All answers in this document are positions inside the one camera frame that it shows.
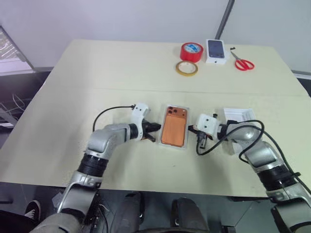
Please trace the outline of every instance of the red tape roll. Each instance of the red tape roll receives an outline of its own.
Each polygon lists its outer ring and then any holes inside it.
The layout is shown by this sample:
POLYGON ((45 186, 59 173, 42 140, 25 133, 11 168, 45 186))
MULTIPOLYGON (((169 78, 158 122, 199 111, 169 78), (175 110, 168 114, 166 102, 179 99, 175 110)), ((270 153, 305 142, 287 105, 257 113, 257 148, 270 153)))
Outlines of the red tape roll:
POLYGON ((183 61, 198 62, 203 53, 203 47, 194 42, 188 42, 181 46, 180 59, 183 61))

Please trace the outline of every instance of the white wall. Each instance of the white wall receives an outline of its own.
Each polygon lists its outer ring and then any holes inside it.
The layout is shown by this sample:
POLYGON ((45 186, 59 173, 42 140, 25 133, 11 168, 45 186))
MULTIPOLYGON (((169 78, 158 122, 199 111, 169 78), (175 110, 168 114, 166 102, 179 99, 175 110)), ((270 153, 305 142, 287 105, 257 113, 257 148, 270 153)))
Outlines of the white wall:
POLYGON ((222 39, 273 46, 291 69, 311 72, 311 1, 236 0, 222 39))
POLYGON ((76 38, 204 43, 228 0, 0 0, 0 24, 34 67, 76 38))

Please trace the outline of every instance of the sneaker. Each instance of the sneaker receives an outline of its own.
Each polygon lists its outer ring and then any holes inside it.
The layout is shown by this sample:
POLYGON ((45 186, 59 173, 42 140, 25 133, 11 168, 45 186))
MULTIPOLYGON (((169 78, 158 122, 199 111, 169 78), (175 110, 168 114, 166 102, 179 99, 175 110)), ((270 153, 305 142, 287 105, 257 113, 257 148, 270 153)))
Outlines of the sneaker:
POLYGON ((41 207, 37 200, 32 200, 28 203, 24 216, 32 219, 35 223, 40 221, 41 217, 41 207))

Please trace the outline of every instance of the phone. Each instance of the phone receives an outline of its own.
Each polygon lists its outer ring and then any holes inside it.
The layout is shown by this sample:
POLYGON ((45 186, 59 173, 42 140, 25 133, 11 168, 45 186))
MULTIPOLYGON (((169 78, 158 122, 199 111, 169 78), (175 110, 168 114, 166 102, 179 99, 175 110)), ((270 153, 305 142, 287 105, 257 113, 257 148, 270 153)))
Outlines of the phone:
POLYGON ((163 144, 183 147, 185 144, 185 134, 188 112, 184 108, 169 106, 166 109, 164 126, 161 136, 163 144))
POLYGON ((224 58, 224 47, 220 40, 208 40, 208 54, 214 58, 224 58))

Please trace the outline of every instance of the scissors handle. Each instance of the scissors handle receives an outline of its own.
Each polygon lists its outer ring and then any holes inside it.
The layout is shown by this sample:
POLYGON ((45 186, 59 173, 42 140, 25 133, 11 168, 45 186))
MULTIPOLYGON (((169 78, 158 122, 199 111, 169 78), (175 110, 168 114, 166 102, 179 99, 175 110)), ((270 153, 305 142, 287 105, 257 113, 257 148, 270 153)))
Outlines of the scissors handle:
POLYGON ((246 70, 253 69, 255 65, 251 63, 250 61, 239 59, 235 61, 235 67, 239 70, 246 71, 246 70))

